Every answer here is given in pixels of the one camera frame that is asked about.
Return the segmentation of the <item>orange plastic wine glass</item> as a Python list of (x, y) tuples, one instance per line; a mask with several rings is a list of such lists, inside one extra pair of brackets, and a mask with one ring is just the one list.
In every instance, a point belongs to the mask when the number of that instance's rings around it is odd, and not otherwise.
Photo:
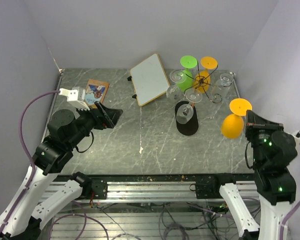
[(244, 119), (248, 110), (252, 110), (251, 103), (244, 98), (235, 98), (229, 103), (231, 114), (221, 125), (221, 133), (228, 139), (238, 138), (244, 129)]

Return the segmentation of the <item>clear ribbed glass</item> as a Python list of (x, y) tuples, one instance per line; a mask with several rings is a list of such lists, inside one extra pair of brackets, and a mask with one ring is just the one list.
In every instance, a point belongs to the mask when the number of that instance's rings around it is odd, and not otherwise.
[(222, 101), (228, 94), (234, 81), (234, 77), (229, 73), (222, 73), (212, 88), (212, 99), (215, 102)]

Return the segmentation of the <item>clear wine glass front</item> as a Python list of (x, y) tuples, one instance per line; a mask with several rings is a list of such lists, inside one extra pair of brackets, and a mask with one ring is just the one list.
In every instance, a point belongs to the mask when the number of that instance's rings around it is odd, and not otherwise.
[(184, 92), (185, 98), (188, 100), (187, 104), (181, 105), (176, 113), (176, 121), (180, 124), (186, 124), (194, 115), (193, 104), (202, 101), (202, 93), (195, 89), (189, 88)]

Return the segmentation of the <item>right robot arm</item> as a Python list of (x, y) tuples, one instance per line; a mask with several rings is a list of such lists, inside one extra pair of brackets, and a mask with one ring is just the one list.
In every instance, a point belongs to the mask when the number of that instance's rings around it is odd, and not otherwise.
[(253, 151), (254, 182), (260, 202), (260, 222), (249, 212), (232, 177), (211, 184), (210, 192), (223, 198), (240, 240), (285, 240), (284, 215), (292, 210), (297, 185), (288, 165), (297, 155), (297, 137), (281, 123), (266, 120), (252, 110), (246, 112), (245, 137)]

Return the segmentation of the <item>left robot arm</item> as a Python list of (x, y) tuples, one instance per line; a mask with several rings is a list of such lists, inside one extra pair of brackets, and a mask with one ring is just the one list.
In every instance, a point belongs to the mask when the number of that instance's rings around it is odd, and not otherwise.
[(96, 102), (96, 108), (56, 111), (47, 124), (49, 134), (37, 146), (25, 179), (14, 198), (0, 215), (0, 238), (3, 240), (36, 240), (46, 224), (71, 201), (88, 198), (94, 192), (93, 181), (76, 172), (66, 184), (46, 199), (40, 199), (64, 166), (73, 157), (78, 144), (92, 130), (112, 129), (123, 114), (121, 109), (107, 108)]

